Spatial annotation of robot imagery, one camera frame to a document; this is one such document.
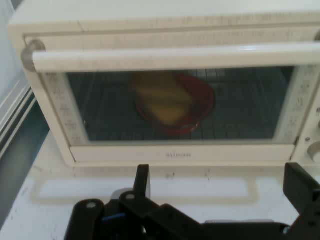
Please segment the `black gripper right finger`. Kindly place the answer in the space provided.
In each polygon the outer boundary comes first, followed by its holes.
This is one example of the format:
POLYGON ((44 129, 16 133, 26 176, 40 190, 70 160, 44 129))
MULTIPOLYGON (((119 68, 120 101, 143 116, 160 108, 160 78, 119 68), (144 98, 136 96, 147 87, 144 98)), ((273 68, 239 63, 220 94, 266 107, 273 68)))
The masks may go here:
POLYGON ((320 238, 320 184, 298 163, 286 163, 283 192, 298 212, 288 228, 288 240, 318 240, 320 238))

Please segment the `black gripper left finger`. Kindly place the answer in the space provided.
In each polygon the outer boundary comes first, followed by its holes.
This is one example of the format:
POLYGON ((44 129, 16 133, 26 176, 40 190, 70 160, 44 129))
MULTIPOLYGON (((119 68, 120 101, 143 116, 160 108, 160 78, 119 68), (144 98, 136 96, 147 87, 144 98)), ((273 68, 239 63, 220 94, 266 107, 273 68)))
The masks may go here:
POLYGON ((73 208, 66 240, 199 240, 202 226, 174 207, 150 199, 149 165, 139 165, 134 185, 105 204, 79 201, 73 208))

